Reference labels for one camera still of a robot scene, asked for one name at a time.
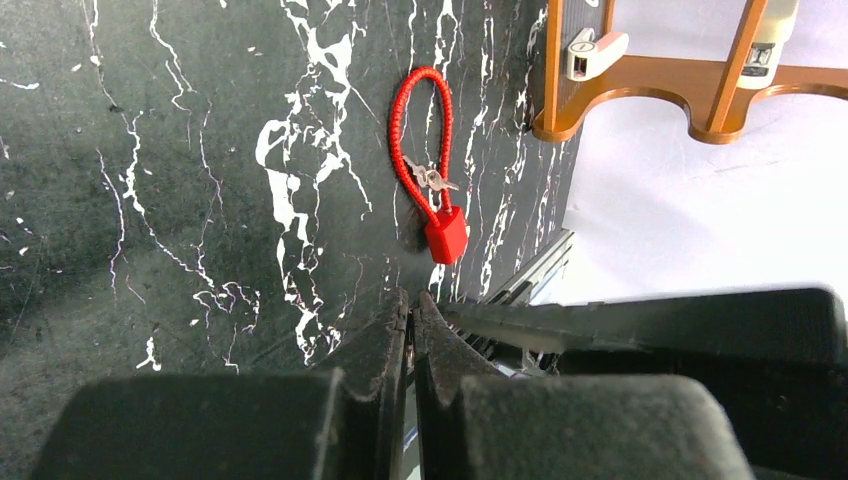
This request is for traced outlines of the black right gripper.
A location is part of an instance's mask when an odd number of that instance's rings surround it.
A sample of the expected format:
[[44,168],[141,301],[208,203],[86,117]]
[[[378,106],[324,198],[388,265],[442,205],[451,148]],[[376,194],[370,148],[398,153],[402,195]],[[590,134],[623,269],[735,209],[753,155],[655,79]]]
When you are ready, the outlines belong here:
[[847,372],[817,366],[847,362],[845,310],[826,289],[572,306],[454,303],[440,311],[464,331],[534,352],[738,357],[569,353],[555,376],[694,379],[723,407],[753,469],[750,479],[763,471],[782,479],[847,475]]

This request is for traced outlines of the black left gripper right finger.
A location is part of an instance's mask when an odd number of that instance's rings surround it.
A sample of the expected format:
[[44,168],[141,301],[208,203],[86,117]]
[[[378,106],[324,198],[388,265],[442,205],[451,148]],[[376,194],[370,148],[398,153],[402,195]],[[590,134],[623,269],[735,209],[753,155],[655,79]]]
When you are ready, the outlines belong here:
[[723,407],[674,375],[513,379],[421,293],[412,343],[425,479],[750,479]]

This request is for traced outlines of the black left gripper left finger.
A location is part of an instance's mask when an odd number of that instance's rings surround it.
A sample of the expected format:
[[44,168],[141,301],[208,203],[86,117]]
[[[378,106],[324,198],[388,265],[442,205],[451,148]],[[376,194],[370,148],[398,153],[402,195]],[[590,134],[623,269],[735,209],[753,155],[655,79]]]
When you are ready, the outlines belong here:
[[34,479],[397,479],[410,302],[395,289],[308,370],[162,375],[79,389]]

